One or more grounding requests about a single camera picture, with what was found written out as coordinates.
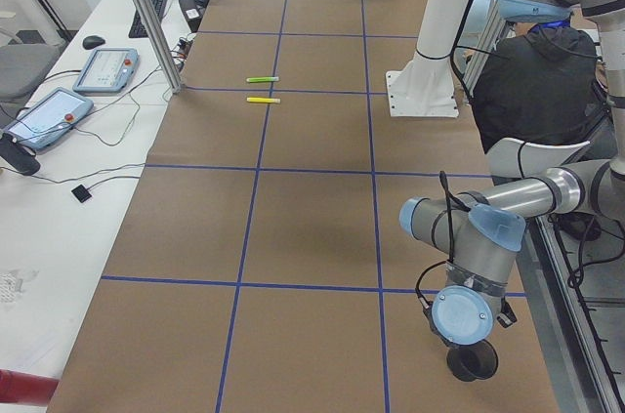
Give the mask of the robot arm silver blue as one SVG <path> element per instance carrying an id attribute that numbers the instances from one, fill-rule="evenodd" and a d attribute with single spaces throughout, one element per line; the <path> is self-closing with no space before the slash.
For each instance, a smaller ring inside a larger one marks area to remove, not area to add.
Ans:
<path id="1" fill-rule="evenodd" d="M 599 32 L 615 135 L 624 135 L 624 0 L 499 0 L 509 21 L 558 21 L 572 6 Z M 480 193 L 414 197 L 399 213 L 403 230 L 447 255 L 447 280 L 423 300 L 431 330 L 450 347 L 486 339 L 515 322 L 506 286 L 529 218 L 581 211 L 624 218 L 624 156 L 552 167 Z"/>

